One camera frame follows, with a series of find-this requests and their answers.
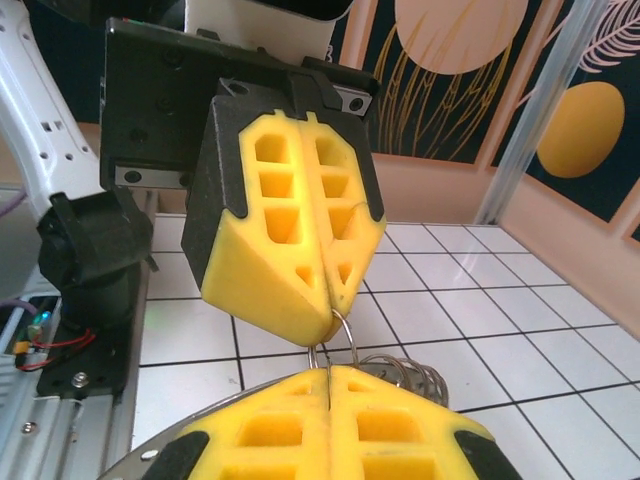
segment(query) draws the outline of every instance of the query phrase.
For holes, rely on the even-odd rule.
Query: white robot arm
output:
[[[0,0],[0,13],[0,128],[39,221],[54,194],[103,192],[100,165],[40,55],[27,8]]]

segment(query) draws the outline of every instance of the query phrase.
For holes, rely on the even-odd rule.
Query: white tile floor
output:
[[[157,219],[133,444],[303,350],[199,299],[183,219]],[[409,355],[489,428],[525,479],[640,477],[640,343],[496,227],[389,225],[349,320],[361,355]],[[343,334],[328,344],[347,362]]]

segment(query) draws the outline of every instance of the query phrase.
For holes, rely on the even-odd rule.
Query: red wire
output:
[[[80,343],[86,340],[87,338],[89,338],[90,335],[91,335],[91,330],[87,328],[87,330],[84,332],[84,335],[82,337],[78,337],[73,340],[67,340],[66,342],[40,343],[38,342],[38,337],[36,337],[31,343],[33,343],[36,347],[39,347],[39,348],[67,347],[69,345],[75,345],[76,343]]]
[[[77,345],[73,349],[72,353],[75,353],[75,352],[77,352],[79,350],[82,350],[87,345],[89,345],[91,342],[93,342],[95,340],[95,338],[96,338],[96,335],[94,333],[91,333],[90,330],[87,329],[87,333],[85,333],[84,337],[74,340],[74,342],[77,343],[78,340],[82,341],[83,339],[85,339],[83,343],[80,343],[79,345]],[[30,365],[23,365],[22,367],[19,367],[19,369],[22,370],[23,372],[31,372],[33,369],[44,367],[44,366],[48,365],[49,363],[51,363],[54,360],[56,360],[56,358],[50,358],[48,360],[45,360],[44,362],[32,363]]]

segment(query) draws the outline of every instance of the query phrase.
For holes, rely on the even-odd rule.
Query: screw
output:
[[[71,385],[76,388],[86,387],[89,384],[89,376],[84,372],[78,372],[73,376]]]
[[[27,422],[25,423],[20,431],[25,435],[29,435],[30,433],[34,433],[38,428],[38,424],[36,422]]]
[[[360,97],[354,98],[351,100],[351,103],[349,103],[349,110],[352,112],[357,112],[362,107],[364,107],[364,101]]]
[[[140,172],[137,172],[136,170],[129,170],[127,173],[124,174],[124,179],[128,183],[138,183],[140,180],[142,180],[142,175],[140,174]]]

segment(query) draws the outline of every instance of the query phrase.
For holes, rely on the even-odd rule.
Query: black mounting plate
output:
[[[100,330],[96,339],[77,355],[46,367],[38,381],[38,395],[85,398],[122,392],[127,383],[132,326],[133,322],[128,321]],[[61,323],[53,342],[65,342],[79,335],[82,333]],[[53,351],[50,356],[60,353]],[[80,372],[86,375],[87,384],[78,388],[73,378]]]
[[[322,77],[331,89],[322,92],[325,105],[336,95],[331,85],[372,98],[379,90],[370,73],[341,65],[307,58],[302,66],[293,66],[265,51],[110,19],[101,99],[101,185],[105,189],[115,185],[117,167],[193,174],[219,80],[287,92],[291,74]],[[135,181],[126,181],[136,186]],[[189,186],[189,181],[180,183],[171,188]]]

